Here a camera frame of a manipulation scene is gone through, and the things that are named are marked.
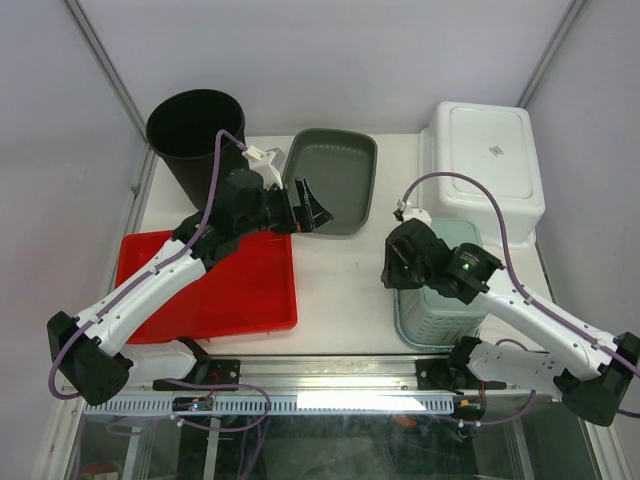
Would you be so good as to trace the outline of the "dark grey plastic tray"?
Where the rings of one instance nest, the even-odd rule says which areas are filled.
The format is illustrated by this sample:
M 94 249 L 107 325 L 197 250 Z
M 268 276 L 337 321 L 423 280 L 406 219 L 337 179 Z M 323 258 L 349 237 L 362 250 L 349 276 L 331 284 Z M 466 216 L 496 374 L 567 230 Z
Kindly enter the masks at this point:
M 367 222 L 375 185 L 378 147 L 368 135 L 311 128 L 293 139 L 284 166 L 283 183 L 296 193 L 295 180 L 307 180 L 311 193 L 333 220 L 317 232 L 356 234 Z

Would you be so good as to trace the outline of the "teal perforated plastic basket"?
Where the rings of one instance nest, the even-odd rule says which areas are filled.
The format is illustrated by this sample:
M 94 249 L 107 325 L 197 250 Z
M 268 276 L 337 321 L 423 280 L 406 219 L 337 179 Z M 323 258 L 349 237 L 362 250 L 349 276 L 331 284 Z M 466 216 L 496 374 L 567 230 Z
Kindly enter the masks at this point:
M 478 229 L 468 221 L 436 218 L 430 229 L 433 234 L 418 234 L 419 240 L 427 241 L 421 250 L 436 238 L 443 240 L 448 249 L 462 243 L 482 243 Z M 483 310 L 443 297 L 429 287 L 396 290 L 394 294 L 396 332 L 409 348 L 422 352 L 451 350 L 461 337 L 477 336 L 487 316 Z

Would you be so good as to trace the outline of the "large white plastic tub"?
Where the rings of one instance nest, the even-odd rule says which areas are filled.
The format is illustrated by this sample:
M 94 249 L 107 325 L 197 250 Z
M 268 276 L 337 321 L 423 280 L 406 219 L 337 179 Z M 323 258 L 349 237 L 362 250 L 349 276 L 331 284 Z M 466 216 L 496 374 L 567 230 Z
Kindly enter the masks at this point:
M 545 200 L 529 113 L 517 107 L 440 103 L 420 133 L 419 173 L 453 172 L 484 186 L 496 199 L 512 249 L 535 243 Z M 485 244 L 502 244 L 496 213 L 474 185 L 438 177 L 417 187 L 418 205 L 435 218 L 465 220 Z

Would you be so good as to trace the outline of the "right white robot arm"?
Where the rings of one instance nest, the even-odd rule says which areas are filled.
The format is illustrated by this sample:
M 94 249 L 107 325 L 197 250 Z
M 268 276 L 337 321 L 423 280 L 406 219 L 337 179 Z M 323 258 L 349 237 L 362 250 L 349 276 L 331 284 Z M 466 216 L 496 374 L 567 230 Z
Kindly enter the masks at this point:
M 502 261 L 473 243 L 449 247 L 430 226 L 411 219 L 385 240 L 381 280 L 388 289 L 427 287 L 511 325 L 539 351 L 458 340 L 447 359 L 452 383 L 504 382 L 557 398 L 579 418 L 609 426 L 637 370 L 639 339 L 615 336 L 536 295 L 523 295 Z

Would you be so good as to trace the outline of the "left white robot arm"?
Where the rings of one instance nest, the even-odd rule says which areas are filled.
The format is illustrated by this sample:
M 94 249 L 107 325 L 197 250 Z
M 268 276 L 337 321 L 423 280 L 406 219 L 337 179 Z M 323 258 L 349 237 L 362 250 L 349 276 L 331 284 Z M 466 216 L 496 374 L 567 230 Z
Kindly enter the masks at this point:
M 180 381 L 198 388 L 209 377 L 209 355 L 186 337 L 122 352 L 130 337 L 171 298 L 235 253 L 242 238 L 262 231 L 308 233 L 332 221 L 305 179 L 295 182 L 299 205 L 279 181 L 235 170 L 212 182 L 203 211 L 187 217 L 160 250 L 107 297 L 74 316 L 60 311 L 47 323 L 52 366 L 50 393 L 62 374 L 76 396 L 92 406 L 129 383 Z

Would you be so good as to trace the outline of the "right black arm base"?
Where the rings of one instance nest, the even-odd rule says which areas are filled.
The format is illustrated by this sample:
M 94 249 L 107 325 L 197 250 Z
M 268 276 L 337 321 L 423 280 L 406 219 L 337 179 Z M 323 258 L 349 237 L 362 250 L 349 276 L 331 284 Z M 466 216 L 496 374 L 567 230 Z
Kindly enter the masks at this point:
M 418 359 L 414 362 L 417 388 L 426 390 L 445 390 L 460 393 L 465 379 L 451 370 L 444 359 Z

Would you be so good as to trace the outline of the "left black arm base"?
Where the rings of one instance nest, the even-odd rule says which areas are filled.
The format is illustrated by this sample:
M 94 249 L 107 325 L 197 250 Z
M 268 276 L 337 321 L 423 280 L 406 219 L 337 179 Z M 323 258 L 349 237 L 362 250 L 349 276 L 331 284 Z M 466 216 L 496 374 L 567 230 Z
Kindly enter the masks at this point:
M 241 366 L 239 359 L 214 358 L 189 337 L 178 337 L 177 341 L 186 346 L 195 359 L 195 365 L 185 375 L 173 376 L 180 382 L 195 384 L 195 387 L 187 387 L 187 390 L 210 390 L 221 385 L 223 391 L 238 390 Z

